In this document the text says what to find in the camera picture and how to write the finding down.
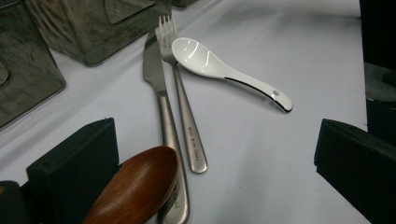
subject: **white tablecloth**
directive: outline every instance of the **white tablecloth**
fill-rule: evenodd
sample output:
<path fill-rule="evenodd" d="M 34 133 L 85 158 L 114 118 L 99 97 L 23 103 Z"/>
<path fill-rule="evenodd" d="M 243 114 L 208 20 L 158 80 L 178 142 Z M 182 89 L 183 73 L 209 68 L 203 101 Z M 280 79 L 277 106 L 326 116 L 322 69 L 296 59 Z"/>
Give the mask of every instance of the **white tablecloth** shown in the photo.
<path fill-rule="evenodd" d="M 200 0 L 173 14 L 179 36 L 294 102 L 284 114 L 245 86 L 179 67 L 208 159 L 194 175 L 183 154 L 189 222 L 368 223 L 313 163 L 322 119 L 366 130 L 359 1 Z M 161 145 L 157 100 L 142 78 L 145 41 L 94 68 L 53 51 L 67 87 L 0 132 L 0 179 L 22 185 L 29 164 L 99 119 L 115 119 L 120 161 Z M 172 70 L 163 68 L 184 148 Z"/>

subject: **fork handle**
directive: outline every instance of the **fork handle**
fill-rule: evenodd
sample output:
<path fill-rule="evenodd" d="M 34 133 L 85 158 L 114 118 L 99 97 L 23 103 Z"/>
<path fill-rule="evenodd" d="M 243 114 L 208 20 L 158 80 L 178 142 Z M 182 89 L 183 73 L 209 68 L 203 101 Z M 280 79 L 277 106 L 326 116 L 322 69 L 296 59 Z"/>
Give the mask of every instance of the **fork handle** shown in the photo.
<path fill-rule="evenodd" d="M 181 80 L 177 64 L 172 65 L 177 86 L 177 97 L 180 107 L 180 114 L 183 126 L 184 141 L 186 143 L 187 154 L 191 170 L 196 174 L 202 174 L 207 169 L 206 155 L 202 146 L 201 137 L 191 111 L 184 85 Z"/>
<path fill-rule="evenodd" d="M 186 223 L 190 214 L 189 191 L 175 121 L 167 94 L 158 94 L 157 98 L 160 106 L 163 143 L 173 148 L 178 155 L 177 182 L 171 196 L 159 211 L 159 221 L 162 224 Z"/>

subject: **knife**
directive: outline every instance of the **knife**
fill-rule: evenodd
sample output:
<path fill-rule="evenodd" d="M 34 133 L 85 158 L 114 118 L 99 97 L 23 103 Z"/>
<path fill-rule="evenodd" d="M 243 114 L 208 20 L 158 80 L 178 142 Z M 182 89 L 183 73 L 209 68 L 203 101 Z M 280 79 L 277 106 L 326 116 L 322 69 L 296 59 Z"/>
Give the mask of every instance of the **knife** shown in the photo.
<path fill-rule="evenodd" d="M 189 192 L 187 186 L 186 170 L 180 144 L 177 138 L 175 121 L 166 92 L 165 77 L 163 75 L 163 61 L 160 47 L 155 35 L 155 29 L 148 33 L 145 51 L 143 55 L 143 79 L 154 89 L 160 108 L 163 143 L 173 148 L 178 155 L 177 182 L 172 195 L 161 208 L 159 215 L 160 223 L 186 223 L 190 214 Z"/>

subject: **gray container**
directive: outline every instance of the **gray container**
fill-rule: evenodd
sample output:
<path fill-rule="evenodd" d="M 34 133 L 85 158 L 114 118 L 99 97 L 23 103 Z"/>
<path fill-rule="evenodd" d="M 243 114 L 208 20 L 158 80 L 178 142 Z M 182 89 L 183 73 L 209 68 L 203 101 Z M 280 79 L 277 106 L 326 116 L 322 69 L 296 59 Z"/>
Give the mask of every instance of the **gray container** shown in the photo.
<path fill-rule="evenodd" d="M 0 0 L 0 128 L 64 88 L 22 0 Z"/>
<path fill-rule="evenodd" d="M 29 0 L 51 49 L 96 66 L 171 15 L 171 0 Z"/>
<path fill-rule="evenodd" d="M 197 0 L 172 0 L 172 6 L 174 7 L 187 7 Z"/>

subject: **spoon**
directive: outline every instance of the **spoon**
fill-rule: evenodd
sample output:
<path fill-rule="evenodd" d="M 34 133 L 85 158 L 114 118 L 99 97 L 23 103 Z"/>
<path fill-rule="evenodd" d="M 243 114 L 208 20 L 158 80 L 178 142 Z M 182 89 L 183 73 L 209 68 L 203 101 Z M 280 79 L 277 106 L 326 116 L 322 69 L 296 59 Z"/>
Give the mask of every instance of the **spoon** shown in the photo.
<path fill-rule="evenodd" d="M 196 40 L 186 37 L 178 38 L 172 44 L 172 51 L 177 61 L 193 73 L 245 84 L 269 97 L 285 113 L 289 113 L 293 108 L 293 102 L 286 94 L 265 82 L 231 68 Z"/>
<path fill-rule="evenodd" d="M 177 154 L 170 147 L 154 147 L 133 156 L 121 165 L 83 223 L 146 222 L 172 193 L 177 165 Z"/>

